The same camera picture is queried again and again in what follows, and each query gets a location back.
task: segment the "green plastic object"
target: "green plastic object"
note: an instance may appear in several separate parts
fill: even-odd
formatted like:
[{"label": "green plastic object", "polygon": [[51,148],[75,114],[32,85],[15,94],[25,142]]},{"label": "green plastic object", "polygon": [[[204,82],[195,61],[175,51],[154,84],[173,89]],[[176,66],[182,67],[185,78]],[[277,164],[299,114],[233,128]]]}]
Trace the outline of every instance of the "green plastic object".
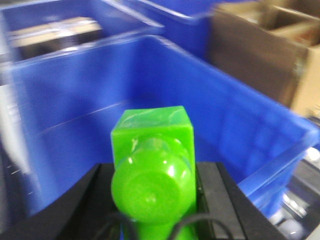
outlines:
[{"label": "green plastic object", "polygon": [[[196,211],[194,131],[183,106],[126,110],[111,132],[112,196],[139,239],[165,240]],[[185,227],[178,240],[197,239]]]}]

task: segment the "blue plastic crate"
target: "blue plastic crate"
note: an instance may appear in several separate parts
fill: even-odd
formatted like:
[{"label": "blue plastic crate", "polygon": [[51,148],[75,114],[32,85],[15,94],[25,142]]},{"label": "blue plastic crate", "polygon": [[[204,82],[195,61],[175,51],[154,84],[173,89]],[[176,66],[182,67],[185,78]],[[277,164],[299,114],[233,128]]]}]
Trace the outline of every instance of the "blue plastic crate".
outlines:
[{"label": "blue plastic crate", "polygon": [[126,109],[183,105],[196,160],[224,162],[258,207],[272,203],[268,215],[319,141],[308,120],[156,36],[20,61],[11,74],[36,186],[27,196],[31,214],[95,163],[113,160],[110,132]]},{"label": "blue plastic crate", "polygon": [[79,48],[90,48],[92,45],[103,44],[103,42],[115,38],[160,34],[164,30],[163,25],[113,0],[32,1],[0,8],[0,31],[3,32],[12,53],[10,60],[19,61],[22,59],[19,50],[13,46],[11,31],[74,17],[90,17],[96,20],[102,28],[102,39],[78,45]]},{"label": "blue plastic crate", "polygon": [[162,34],[193,55],[207,58],[210,14],[215,4],[241,0],[121,0],[165,26]]}]

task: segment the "bin rim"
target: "bin rim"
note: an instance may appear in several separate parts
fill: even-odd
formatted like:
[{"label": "bin rim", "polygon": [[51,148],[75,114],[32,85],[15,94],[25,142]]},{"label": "bin rim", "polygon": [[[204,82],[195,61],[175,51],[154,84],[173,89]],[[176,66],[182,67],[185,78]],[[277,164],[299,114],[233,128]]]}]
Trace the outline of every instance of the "bin rim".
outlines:
[{"label": "bin rim", "polygon": [[173,17],[176,21],[189,24],[189,25],[195,25],[196,24],[195,22],[197,22],[199,19],[206,18],[211,15],[210,11],[203,11],[203,12],[188,15],[188,14],[184,14],[182,12],[170,9],[168,7],[159,5],[150,0],[135,0],[135,1],[140,4],[141,3],[144,4],[146,8],[154,10],[161,15],[166,15],[169,18]]},{"label": "bin rim", "polygon": [[112,8],[115,8],[115,9],[123,12],[124,14],[127,14],[127,15],[137,19],[138,21],[141,21],[143,24],[145,24],[145,26],[138,28],[138,29],[131,30],[131,31],[122,32],[122,33],[115,34],[112,36],[107,36],[105,38],[101,38],[101,39],[98,39],[98,40],[95,40],[92,42],[86,42],[83,44],[75,45],[75,46],[61,49],[58,51],[35,56],[32,58],[18,59],[18,60],[15,59],[17,57],[18,52],[17,52],[16,48],[13,47],[12,44],[10,44],[9,29],[8,29],[8,26],[7,26],[6,21],[4,19],[3,11],[10,10],[10,9],[16,9],[16,8],[23,8],[23,7],[33,6],[33,5],[38,5],[38,4],[46,4],[46,3],[52,3],[52,2],[65,2],[65,1],[68,1],[68,0],[34,0],[34,1],[29,1],[29,2],[18,3],[18,4],[14,4],[14,5],[10,5],[10,6],[0,7],[0,26],[3,26],[3,28],[4,28],[2,30],[0,29],[0,33],[4,37],[5,43],[7,44],[6,47],[9,49],[9,55],[10,55],[9,60],[11,62],[18,63],[18,62],[24,62],[24,61],[31,61],[33,59],[41,61],[46,58],[52,58],[55,55],[61,56],[61,55],[73,53],[75,51],[83,51],[84,49],[91,49],[94,47],[103,46],[107,43],[118,41],[118,40],[125,39],[125,38],[137,37],[138,35],[149,35],[149,34],[151,34],[150,32],[148,32],[150,30],[150,28],[155,28],[152,31],[152,34],[162,34],[165,31],[165,26],[163,24],[158,23],[158,22],[154,21],[153,19],[146,17],[143,14],[141,14],[135,10],[132,10],[131,8],[129,8],[125,5],[117,3],[114,0],[91,0],[91,1],[105,2],[106,4],[111,6]]},{"label": "bin rim", "polygon": [[294,162],[300,161],[305,156],[306,150],[310,146],[314,146],[320,141],[320,130],[309,120],[297,115],[296,117],[297,121],[299,121],[297,124],[306,129],[307,132],[301,139],[296,141],[293,146],[283,151],[280,155],[276,156],[246,179],[238,183],[238,186],[248,198],[250,198],[250,195],[254,194],[255,191],[257,191],[263,185],[268,184],[269,180],[276,177],[277,174],[281,173],[281,171],[287,166],[294,164]]}]

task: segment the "white surface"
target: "white surface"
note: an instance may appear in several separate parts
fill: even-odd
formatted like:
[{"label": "white surface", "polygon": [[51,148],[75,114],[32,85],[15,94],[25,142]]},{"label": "white surface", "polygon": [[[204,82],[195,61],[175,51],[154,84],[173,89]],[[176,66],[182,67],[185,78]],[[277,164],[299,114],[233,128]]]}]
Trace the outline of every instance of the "white surface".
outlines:
[{"label": "white surface", "polygon": [[28,154],[21,130],[18,106],[10,86],[0,86],[0,137],[4,149],[22,173],[29,173]]},{"label": "white surface", "polygon": [[320,160],[320,152],[317,149],[310,147],[306,151],[305,159],[312,163],[318,162]]},{"label": "white surface", "polygon": [[304,228],[302,225],[294,219],[289,219],[284,221],[278,230],[288,239],[288,240],[300,240],[304,233]]},{"label": "white surface", "polygon": [[310,234],[306,240],[320,240],[320,225]]},{"label": "white surface", "polygon": [[282,208],[281,208],[272,217],[269,218],[269,221],[273,225],[276,225],[276,224],[280,223],[282,219],[284,219],[284,214],[283,214]]}]

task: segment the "plastic storage bin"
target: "plastic storage bin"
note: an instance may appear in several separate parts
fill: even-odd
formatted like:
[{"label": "plastic storage bin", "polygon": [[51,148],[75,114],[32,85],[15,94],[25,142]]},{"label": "plastic storage bin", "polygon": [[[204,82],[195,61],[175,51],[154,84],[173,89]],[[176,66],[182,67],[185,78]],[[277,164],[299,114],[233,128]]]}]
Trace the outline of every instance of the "plastic storage bin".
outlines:
[{"label": "plastic storage bin", "polygon": [[319,141],[308,120],[156,36],[20,61],[10,71],[36,183],[27,196],[31,214],[95,163],[113,160],[110,132],[126,109],[183,105],[196,160],[224,162],[267,216]]},{"label": "plastic storage bin", "polygon": [[102,39],[77,46],[83,48],[92,47],[93,43],[101,44],[114,38],[160,34],[163,31],[163,25],[132,11],[126,6],[117,4],[113,0],[33,1],[0,8],[0,31],[3,31],[12,53],[10,60],[19,61],[22,59],[20,51],[13,47],[11,31],[74,17],[90,17],[102,27]]},{"label": "plastic storage bin", "polygon": [[207,58],[211,8],[222,1],[121,0],[124,5],[163,24],[165,30],[162,36],[202,59]]}]

